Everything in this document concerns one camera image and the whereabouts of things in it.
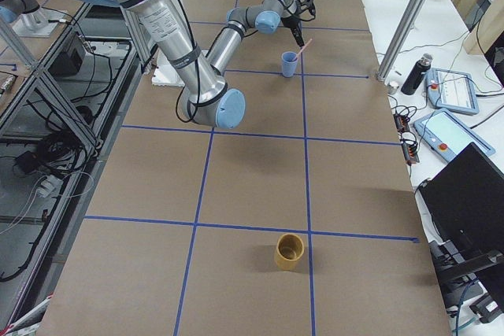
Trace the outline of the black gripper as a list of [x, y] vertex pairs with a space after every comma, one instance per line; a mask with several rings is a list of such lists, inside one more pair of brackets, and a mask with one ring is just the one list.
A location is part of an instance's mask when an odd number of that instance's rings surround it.
[[285, 28], [291, 29], [298, 46], [304, 46], [300, 24], [316, 19], [316, 6], [314, 0], [293, 0], [289, 6], [284, 6], [281, 22]]

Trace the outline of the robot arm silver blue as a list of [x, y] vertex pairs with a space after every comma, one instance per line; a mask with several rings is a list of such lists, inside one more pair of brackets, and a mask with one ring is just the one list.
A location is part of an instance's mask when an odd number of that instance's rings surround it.
[[263, 0], [258, 6], [237, 7], [228, 12], [226, 25], [204, 53], [180, 0], [80, 1], [134, 13], [185, 85], [180, 94], [184, 121], [223, 129], [238, 126], [246, 111], [243, 93], [223, 77], [246, 32], [272, 34], [283, 25], [303, 47], [302, 14], [316, 17], [314, 0]]

